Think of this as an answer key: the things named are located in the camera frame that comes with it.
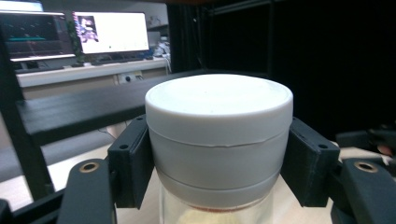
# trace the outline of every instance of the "glass jar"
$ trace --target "glass jar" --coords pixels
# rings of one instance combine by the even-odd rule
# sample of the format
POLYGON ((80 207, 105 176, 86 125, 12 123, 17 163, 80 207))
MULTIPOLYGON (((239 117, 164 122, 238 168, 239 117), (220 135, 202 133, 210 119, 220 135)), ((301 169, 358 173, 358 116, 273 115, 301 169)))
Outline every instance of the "glass jar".
POLYGON ((210 209, 189 205, 160 188, 161 224, 272 224, 273 191, 252 203, 233 208, 210 209))

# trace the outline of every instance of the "cable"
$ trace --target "cable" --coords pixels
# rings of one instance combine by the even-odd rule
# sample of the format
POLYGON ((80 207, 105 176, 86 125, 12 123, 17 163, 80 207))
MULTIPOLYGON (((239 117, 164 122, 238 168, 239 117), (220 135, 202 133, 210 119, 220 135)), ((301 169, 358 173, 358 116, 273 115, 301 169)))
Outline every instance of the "cable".
POLYGON ((100 129, 97 130, 99 133, 106 133, 108 135, 110 135, 114 140, 116 140, 116 137, 114 137, 111 133, 109 133, 108 131, 102 131, 100 129))
POLYGON ((170 55, 166 55, 164 58, 167 61, 167 66, 166 67, 169 69, 169 72, 172 73, 171 62, 170 62, 169 57, 170 57, 170 55))

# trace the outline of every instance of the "wooden surface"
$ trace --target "wooden surface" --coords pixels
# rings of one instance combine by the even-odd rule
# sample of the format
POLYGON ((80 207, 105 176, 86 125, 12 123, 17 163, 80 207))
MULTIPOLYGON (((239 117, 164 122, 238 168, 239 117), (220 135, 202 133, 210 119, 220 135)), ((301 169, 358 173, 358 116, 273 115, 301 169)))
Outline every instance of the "wooden surface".
MULTIPOLYGON (((82 154, 70 160, 61 161, 49 167, 49 172, 56 189, 64 188, 68 177, 68 171, 80 161, 92 158, 103 159, 106 156, 108 146, 100 147, 94 151, 82 154)), ((375 156, 356 148, 342 150, 341 158, 375 156)), ((123 223, 159 223, 159 185, 160 181, 154 171, 150 180, 148 191, 142 204, 141 210, 117 209, 117 217, 120 224, 123 223)), ((276 181, 273 192, 273 223, 274 224, 331 224, 330 209, 332 201, 325 208, 302 208, 282 177, 276 181)), ((21 208, 32 202, 23 177, 19 176, 0 183, 0 198, 7 199, 13 210, 21 208)))

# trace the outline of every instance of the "monitor screen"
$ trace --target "monitor screen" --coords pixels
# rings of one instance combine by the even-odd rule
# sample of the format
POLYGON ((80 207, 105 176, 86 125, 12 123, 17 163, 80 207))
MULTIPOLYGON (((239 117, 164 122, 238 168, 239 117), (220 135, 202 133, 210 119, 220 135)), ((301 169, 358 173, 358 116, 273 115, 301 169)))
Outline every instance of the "monitor screen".
POLYGON ((0 10, 43 11, 43 6, 38 0, 0 0, 0 10))
POLYGON ((63 13, 0 11, 12 62, 74 57, 63 13))
POLYGON ((143 12, 74 12, 84 54, 148 50, 143 12))

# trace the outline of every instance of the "white cylindrical object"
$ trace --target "white cylindrical object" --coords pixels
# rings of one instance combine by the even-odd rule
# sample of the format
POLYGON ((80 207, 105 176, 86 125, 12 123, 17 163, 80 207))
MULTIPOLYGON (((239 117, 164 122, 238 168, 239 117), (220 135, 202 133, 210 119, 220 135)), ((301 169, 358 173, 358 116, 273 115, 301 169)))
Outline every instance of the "white cylindrical object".
POLYGON ((232 208, 265 197, 275 184, 292 93, 257 77, 184 77, 149 90, 146 113, 165 188, 193 206, 232 208))

